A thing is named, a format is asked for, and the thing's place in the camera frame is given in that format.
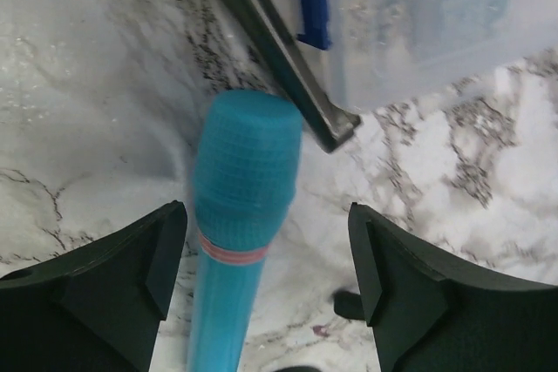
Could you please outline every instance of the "blue cylindrical shaft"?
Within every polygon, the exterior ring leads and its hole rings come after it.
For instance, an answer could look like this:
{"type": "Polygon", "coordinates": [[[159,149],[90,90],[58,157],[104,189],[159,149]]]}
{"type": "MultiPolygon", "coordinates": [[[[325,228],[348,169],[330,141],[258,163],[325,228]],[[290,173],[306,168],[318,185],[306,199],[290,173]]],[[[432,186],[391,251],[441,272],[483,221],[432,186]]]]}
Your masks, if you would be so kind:
{"type": "Polygon", "coordinates": [[[212,104],[194,170],[201,252],[187,372],[236,372],[267,248],[295,194],[302,117],[258,91],[212,104]]]}

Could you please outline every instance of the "marble surface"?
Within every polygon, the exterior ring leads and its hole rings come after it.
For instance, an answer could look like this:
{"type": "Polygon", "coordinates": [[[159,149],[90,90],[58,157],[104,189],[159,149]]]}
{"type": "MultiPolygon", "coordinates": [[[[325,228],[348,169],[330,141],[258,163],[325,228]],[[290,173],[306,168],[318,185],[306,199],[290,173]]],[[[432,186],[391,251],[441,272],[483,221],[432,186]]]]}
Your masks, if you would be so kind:
{"type": "MultiPolygon", "coordinates": [[[[211,98],[275,91],[216,0],[0,0],[0,10],[0,275],[188,203],[211,98]]],[[[557,80],[558,55],[545,51],[364,116],[333,155],[306,134],[240,370],[379,371],[371,331],[332,311],[335,290],[356,289],[352,201],[464,259],[558,284],[557,80]],[[440,110],[487,79],[484,98],[440,110]]],[[[188,245],[154,372],[184,370],[195,259],[188,245]]]]}

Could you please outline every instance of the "red band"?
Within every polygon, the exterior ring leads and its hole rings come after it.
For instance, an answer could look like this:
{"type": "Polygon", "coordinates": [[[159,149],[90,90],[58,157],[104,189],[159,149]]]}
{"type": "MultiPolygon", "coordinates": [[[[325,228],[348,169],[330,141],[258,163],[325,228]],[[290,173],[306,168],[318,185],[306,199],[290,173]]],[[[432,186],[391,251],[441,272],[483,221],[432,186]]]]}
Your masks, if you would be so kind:
{"type": "Polygon", "coordinates": [[[251,265],[262,260],[268,253],[269,246],[260,247],[256,250],[249,252],[233,252],[231,250],[225,250],[224,248],[217,247],[211,241],[208,240],[200,232],[200,243],[203,251],[212,259],[220,261],[221,263],[227,263],[228,265],[243,266],[251,265]]]}

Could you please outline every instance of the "blue clip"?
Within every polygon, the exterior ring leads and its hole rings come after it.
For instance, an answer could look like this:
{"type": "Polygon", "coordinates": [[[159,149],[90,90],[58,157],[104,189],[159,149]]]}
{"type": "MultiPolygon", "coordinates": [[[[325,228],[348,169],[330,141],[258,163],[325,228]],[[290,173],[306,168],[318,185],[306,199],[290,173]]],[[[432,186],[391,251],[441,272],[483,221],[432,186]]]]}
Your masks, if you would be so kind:
{"type": "Polygon", "coordinates": [[[320,50],[328,50],[331,46],[328,34],[328,0],[300,0],[300,4],[304,33],[296,34],[296,39],[320,50]]]}

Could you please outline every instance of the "transparent container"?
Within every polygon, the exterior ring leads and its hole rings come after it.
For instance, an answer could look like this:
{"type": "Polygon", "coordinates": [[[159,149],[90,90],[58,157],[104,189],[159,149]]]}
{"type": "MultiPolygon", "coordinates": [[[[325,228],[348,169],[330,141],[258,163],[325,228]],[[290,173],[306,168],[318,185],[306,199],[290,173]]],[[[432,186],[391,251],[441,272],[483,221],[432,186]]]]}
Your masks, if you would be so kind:
{"type": "Polygon", "coordinates": [[[305,45],[303,52],[332,101],[353,112],[416,97],[558,42],[557,0],[328,5],[330,48],[305,45]]]}

